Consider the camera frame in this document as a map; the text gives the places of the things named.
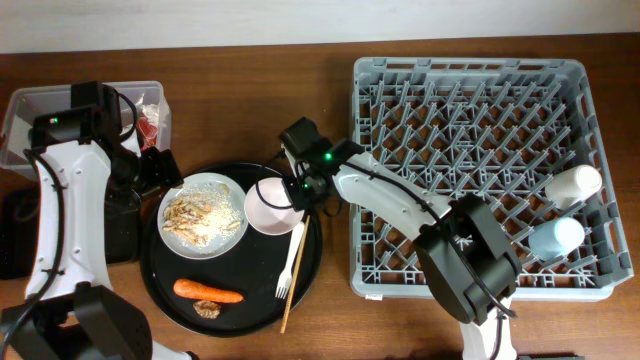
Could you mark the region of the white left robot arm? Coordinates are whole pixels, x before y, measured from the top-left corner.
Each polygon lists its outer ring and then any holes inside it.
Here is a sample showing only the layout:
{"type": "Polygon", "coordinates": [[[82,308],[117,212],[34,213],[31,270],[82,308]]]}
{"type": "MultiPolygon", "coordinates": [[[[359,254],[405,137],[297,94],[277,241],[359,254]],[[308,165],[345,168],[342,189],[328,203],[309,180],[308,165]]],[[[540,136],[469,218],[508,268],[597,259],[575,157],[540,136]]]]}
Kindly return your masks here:
{"type": "Polygon", "coordinates": [[[125,147],[121,111],[75,106],[39,116],[25,154],[40,183],[37,252],[24,304],[1,313],[3,351],[23,359],[191,359],[153,340],[144,313],[117,295],[105,255],[106,190],[172,188],[170,152],[125,147]]]}

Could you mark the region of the white plastic fork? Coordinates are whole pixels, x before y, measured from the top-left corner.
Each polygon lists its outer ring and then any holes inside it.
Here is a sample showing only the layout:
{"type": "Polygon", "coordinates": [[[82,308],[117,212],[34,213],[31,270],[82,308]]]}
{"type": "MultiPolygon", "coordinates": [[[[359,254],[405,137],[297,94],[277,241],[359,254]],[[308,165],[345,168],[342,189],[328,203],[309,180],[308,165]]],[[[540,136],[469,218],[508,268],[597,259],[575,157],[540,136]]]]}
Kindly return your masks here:
{"type": "Polygon", "coordinates": [[[292,230],[286,262],[278,278],[275,297],[285,299],[292,282],[292,267],[305,230],[305,223],[299,222],[292,230]]]}

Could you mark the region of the grey plate with food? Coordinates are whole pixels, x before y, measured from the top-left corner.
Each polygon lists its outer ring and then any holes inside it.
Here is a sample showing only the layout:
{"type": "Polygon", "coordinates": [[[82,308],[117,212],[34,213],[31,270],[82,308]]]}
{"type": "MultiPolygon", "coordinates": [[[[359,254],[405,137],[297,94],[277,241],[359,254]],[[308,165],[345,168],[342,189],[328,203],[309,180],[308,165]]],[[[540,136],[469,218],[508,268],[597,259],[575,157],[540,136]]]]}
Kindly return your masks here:
{"type": "Polygon", "coordinates": [[[169,190],[157,213],[159,236],[172,252],[191,260],[219,257],[240,243],[248,228],[246,192],[219,173],[198,173],[169,190]]]}

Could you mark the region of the pink bowl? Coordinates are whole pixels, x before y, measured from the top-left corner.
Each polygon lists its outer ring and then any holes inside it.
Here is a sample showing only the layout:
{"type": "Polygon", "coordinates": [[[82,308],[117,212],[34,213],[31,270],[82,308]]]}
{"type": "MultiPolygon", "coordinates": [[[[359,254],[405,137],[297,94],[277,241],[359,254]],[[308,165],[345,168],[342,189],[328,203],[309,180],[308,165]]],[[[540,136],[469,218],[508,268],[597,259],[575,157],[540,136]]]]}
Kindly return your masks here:
{"type": "Polygon", "coordinates": [[[289,208],[291,204],[279,177],[269,177],[258,182],[247,192],[244,212],[249,224],[260,233],[270,236],[290,232],[302,221],[304,212],[289,208]]]}

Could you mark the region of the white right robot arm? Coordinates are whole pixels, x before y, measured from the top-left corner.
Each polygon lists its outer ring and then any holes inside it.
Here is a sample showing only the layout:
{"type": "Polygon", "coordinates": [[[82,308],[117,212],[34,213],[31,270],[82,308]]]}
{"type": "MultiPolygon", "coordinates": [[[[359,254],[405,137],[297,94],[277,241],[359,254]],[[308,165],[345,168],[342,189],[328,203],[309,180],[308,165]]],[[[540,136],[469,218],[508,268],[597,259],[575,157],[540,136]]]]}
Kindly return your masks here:
{"type": "Polygon", "coordinates": [[[465,359],[514,359],[510,305],[522,265],[485,201],[425,190],[387,169],[351,140],[281,141],[295,180],[295,209],[334,193],[373,212],[413,244],[427,285],[460,325],[465,359]]]}

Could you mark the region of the wooden chopstick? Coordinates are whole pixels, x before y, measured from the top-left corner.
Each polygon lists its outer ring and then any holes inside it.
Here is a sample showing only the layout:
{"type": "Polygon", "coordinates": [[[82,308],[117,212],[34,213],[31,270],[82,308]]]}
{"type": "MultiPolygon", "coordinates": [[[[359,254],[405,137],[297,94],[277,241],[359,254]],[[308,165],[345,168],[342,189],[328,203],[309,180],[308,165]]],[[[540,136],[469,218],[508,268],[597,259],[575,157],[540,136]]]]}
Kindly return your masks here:
{"type": "Polygon", "coordinates": [[[299,270],[300,270],[300,267],[301,267],[301,261],[302,261],[302,258],[303,258],[305,241],[306,241],[306,236],[307,236],[310,220],[311,220],[311,216],[309,215],[309,216],[306,217],[306,220],[304,222],[303,232],[301,234],[298,251],[296,253],[296,261],[294,263],[294,268],[293,268],[293,273],[292,273],[292,281],[291,281],[290,289],[289,289],[289,292],[288,292],[288,299],[287,299],[285,311],[284,311],[284,314],[283,314],[282,324],[281,324],[281,328],[280,328],[280,334],[284,334],[286,332],[289,315],[290,315],[290,312],[291,312],[291,309],[292,309],[292,305],[293,305],[293,298],[294,298],[294,295],[295,295],[295,288],[296,288],[296,283],[297,283],[297,279],[298,279],[299,270]]]}

